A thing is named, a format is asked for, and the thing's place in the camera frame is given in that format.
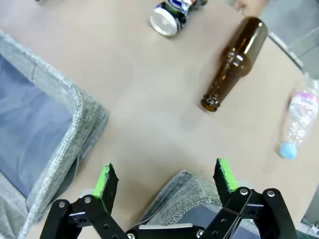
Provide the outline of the person bare hand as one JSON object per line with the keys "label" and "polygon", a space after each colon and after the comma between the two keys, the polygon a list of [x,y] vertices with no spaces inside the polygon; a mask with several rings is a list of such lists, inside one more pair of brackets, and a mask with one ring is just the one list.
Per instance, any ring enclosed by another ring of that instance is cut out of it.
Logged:
{"label": "person bare hand", "polygon": [[237,0],[233,7],[244,17],[259,17],[268,3],[269,0]]}

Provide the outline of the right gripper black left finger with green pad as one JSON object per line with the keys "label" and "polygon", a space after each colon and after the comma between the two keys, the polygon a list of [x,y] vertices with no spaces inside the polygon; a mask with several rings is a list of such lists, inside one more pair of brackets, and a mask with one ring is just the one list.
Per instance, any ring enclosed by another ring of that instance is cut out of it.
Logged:
{"label": "right gripper black left finger with green pad", "polygon": [[93,227],[102,239],[126,239],[127,234],[111,212],[119,179],[111,163],[105,165],[92,194],[70,203],[58,199],[51,205],[41,239],[76,239],[84,227]]}

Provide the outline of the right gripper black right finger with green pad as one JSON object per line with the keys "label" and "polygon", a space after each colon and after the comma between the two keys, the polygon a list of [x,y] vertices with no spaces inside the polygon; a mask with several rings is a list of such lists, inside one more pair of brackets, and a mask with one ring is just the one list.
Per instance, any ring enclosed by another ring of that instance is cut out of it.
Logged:
{"label": "right gripper black right finger with green pad", "polygon": [[252,220],[262,239],[298,238],[281,192],[276,188],[258,193],[238,186],[228,161],[218,158],[213,179],[222,209],[201,235],[202,239],[229,239],[243,219]]}

